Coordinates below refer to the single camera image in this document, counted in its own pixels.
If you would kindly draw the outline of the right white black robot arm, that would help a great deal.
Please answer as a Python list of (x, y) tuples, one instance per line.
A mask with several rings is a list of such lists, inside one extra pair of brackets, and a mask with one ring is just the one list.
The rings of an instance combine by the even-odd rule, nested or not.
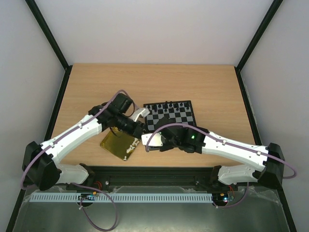
[(147, 142), (160, 151), (178, 148), (187, 153), (210, 154), (239, 162), (237, 166), (214, 168), (211, 185), (222, 189), (239, 182), (257, 182), (269, 189), (281, 189), (283, 153), (278, 144), (251, 145), (222, 137), (212, 131), (162, 118)]

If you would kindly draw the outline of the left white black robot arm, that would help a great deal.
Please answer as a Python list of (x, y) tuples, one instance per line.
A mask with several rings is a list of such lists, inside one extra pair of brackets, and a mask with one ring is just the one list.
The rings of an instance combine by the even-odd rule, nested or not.
[[(130, 106), (134, 106), (134, 112), (126, 116)], [(24, 183), (26, 179), (41, 191), (56, 184), (90, 185), (93, 181), (90, 168), (85, 164), (62, 164), (65, 156), (91, 137), (114, 127), (129, 136), (141, 138), (144, 123), (139, 118), (149, 113), (148, 108), (136, 107), (128, 95), (117, 92), (108, 102), (94, 106), (80, 121), (60, 135), (41, 144), (29, 143), (23, 160), (21, 188), (28, 189)]]

